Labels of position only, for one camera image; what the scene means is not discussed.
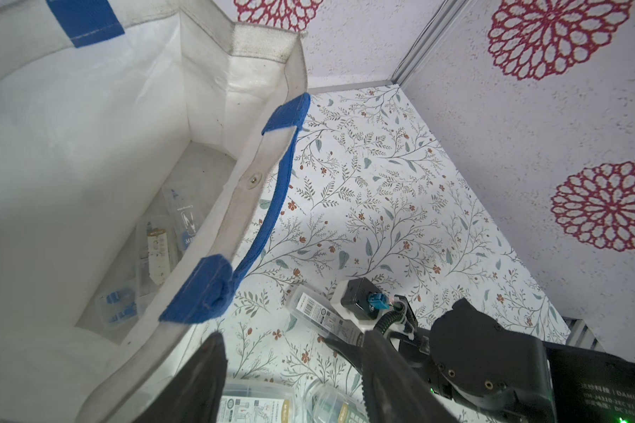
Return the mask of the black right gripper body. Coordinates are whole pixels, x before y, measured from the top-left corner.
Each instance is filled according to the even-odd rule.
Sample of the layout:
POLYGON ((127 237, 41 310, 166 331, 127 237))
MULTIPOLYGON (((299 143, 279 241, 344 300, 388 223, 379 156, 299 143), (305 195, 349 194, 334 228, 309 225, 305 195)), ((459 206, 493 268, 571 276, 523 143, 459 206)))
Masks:
MULTIPOLYGON (((476 412, 554 412, 555 399, 545 344, 508 331, 467 300, 427 330, 419 326, 406 298, 363 330, 384 336, 418 375, 434 398, 476 412)), ((359 347, 326 339, 362 376, 359 347)))

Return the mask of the clear compass set hidden case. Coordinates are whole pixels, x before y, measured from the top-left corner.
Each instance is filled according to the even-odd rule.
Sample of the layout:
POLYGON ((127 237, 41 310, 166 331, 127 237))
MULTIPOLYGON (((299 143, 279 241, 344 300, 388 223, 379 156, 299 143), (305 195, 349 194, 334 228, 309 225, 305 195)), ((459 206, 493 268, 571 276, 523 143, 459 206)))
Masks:
POLYGON ((362 344, 363 332, 342 318, 326 297, 307 286, 299 286, 292 291, 286 308, 298 324, 315 331, 324 339, 356 347, 362 344))

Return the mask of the white Doraemon canvas bag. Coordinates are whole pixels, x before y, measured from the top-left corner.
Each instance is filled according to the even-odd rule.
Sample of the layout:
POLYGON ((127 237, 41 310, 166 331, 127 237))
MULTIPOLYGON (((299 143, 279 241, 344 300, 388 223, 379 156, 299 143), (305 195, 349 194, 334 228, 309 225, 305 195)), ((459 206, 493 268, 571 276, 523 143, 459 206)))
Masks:
POLYGON ((213 1, 0 1, 0 422, 130 422, 157 399, 257 258, 309 100, 299 33, 213 1), (185 182, 204 222, 139 298, 137 223, 185 182), (124 285, 138 315, 105 329, 95 296, 124 285))

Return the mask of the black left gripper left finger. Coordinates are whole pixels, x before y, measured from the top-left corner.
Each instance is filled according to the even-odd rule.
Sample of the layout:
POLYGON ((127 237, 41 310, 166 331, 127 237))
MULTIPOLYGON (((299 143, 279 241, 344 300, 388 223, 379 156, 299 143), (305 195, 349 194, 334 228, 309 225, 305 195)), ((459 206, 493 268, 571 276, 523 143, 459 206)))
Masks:
POLYGON ((224 338, 214 332, 199 347, 136 423, 215 422, 227 380, 224 338))

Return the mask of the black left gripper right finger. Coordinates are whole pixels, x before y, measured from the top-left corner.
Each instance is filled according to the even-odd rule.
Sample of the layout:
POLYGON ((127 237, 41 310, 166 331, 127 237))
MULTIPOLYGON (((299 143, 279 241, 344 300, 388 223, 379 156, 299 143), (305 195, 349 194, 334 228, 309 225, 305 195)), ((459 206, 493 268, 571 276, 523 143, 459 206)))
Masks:
POLYGON ((363 338, 363 400, 370 422, 455 422, 384 336, 363 338))

